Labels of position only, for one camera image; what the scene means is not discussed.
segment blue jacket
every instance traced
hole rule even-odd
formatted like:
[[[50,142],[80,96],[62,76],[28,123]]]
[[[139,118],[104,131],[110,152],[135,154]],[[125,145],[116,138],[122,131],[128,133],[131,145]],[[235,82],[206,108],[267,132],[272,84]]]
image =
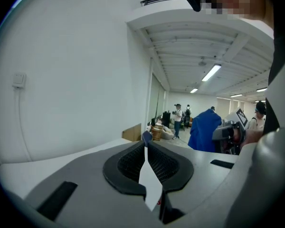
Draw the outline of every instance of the blue jacket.
[[[195,150],[214,152],[212,135],[221,124],[222,119],[211,109],[202,112],[192,121],[188,145]]]

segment floor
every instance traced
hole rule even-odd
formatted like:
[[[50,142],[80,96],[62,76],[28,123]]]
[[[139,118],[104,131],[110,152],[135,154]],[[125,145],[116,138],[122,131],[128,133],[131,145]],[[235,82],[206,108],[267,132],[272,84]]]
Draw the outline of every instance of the floor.
[[[170,124],[170,129],[174,133],[174,129],[171,124]],[[179,139],[171,139],[171,140],[161,139],[161,141],[174,144],[180,147],[184,147],[184,148],[190,148],[188,146],[188,141],[190,138],[190,128],[185,128],[185,130],[180,129],[179,137],[180,137]]]

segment white shirt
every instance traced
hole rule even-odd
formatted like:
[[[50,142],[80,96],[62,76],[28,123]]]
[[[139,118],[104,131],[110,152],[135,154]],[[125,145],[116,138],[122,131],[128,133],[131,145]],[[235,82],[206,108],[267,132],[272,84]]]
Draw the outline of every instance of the white shirt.
[[[182,110],[176,110],[176,114],[174,115],[174,120],[176,122],[180,122],[181,121],[181,116],[182,116]]]
[[[251,130],[262,130],[264,128],[264,119],[258,119],[257,115],[254,116],[255,119],[251,119],[247,129]]]

